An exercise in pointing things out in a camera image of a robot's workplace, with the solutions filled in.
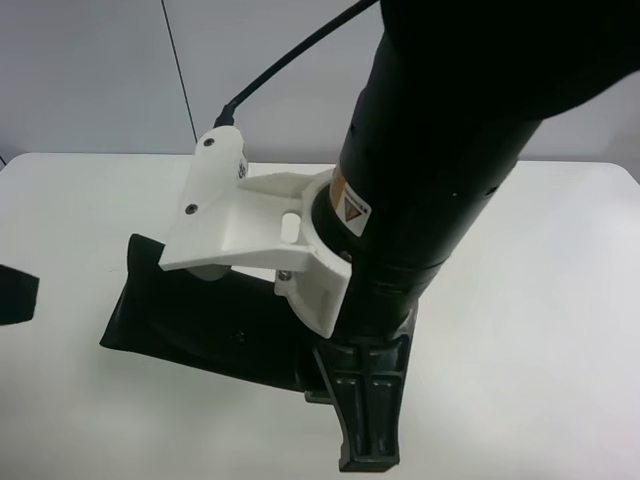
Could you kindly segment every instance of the warning label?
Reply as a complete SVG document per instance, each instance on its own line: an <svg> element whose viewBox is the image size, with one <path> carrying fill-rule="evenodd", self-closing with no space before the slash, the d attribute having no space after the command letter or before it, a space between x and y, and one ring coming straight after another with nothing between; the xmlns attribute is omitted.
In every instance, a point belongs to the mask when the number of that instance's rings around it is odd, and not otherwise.
<svg viewBox="0 0 640 480"><path fill-rule="evenodd" d="M333 172L329 197L338 218L354 235L361 237L371 216L371 207L349 186L340 166Z"/></svg>

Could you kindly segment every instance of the white plastic bracket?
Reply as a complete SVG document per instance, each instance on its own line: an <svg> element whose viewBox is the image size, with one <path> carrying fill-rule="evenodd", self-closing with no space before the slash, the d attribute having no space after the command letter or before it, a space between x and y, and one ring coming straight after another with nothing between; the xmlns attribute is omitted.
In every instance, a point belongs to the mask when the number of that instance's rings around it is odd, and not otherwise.
<svg viewBox="0 0 640 480"><path fill-rule="evenodd" d="M216 128L199 140L160 267L189 269L209 280L232 265L283 271L275 293L307 327L329 338L351 278L351 264L322 242L311 219L331 172L246 178L243 148L235 127ZM281 238L287 213L300 217L295 243Z"/></svg>

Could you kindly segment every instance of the white tabletop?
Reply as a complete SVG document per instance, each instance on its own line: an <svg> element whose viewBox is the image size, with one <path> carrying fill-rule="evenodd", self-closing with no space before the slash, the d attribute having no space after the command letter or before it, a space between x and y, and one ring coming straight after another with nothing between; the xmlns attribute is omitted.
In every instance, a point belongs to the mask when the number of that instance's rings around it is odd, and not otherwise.
<svg viewBox="0 0 640 480"><path fill-rule="evenodd" d="M188 162L29 154L0 175L0 264L41 279L34 320L0 327L3 480L347 478L331 407L98 345L127 240L163 240ZM385 478L640 478L639 278L624 170L519 164L421 300Z"/></svg>

